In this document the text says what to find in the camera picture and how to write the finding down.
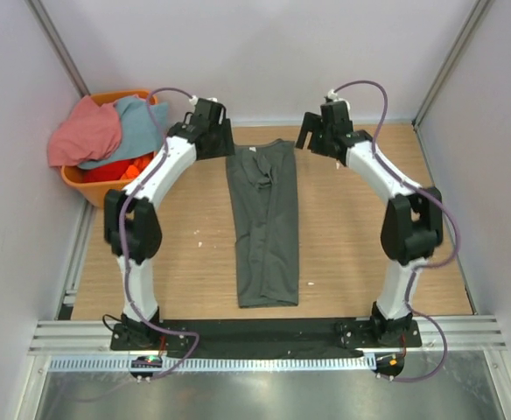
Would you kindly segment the dark grey t shirt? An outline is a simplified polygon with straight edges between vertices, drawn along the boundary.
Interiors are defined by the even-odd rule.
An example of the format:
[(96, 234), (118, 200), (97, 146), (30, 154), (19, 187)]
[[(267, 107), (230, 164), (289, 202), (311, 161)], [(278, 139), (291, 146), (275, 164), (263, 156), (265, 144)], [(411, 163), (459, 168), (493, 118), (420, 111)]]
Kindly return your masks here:
[(299, 214), (295, 145), (277, 139), (237, 146), (226, 158), (241, 308), (299, 302)]

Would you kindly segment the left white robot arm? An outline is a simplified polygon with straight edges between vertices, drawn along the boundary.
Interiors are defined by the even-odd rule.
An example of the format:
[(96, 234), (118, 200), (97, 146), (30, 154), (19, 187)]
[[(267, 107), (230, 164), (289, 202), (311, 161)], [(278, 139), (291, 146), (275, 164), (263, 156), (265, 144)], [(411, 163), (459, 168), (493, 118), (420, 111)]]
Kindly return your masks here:
[(160, 310), (154, 293), (153, 258), (163, 240), (158, 208), (195, 162), (235, 153), (226, 107), (214, 98), (192, 97), (193, 110), (168, 130), (156, 128), (162, 147), (122, 190), (104, 198), (104, 240), (122, 272), (124, 306), (112, 328), (114, 350), (150, 350), (160, 341)]

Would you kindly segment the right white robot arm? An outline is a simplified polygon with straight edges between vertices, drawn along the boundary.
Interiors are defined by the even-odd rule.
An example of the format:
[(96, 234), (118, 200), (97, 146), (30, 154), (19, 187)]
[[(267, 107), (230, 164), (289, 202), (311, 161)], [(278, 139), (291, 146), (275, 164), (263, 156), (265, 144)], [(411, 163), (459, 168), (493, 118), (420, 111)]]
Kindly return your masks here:
[(333, 158), (359, 174), (386, 205), (380, 240), (388, 266), (369, 333), (379, 346), (397, 345), (411, 329), (416, 280), (444, 239), (442, 211), (424, 197), (428, 193), (441, 200), (440, 191), (422, 189), (385, 157), (369, 133), (354, 129), (346, 101), (328, 100), (318, 114), (306, 112), (296, 147)]

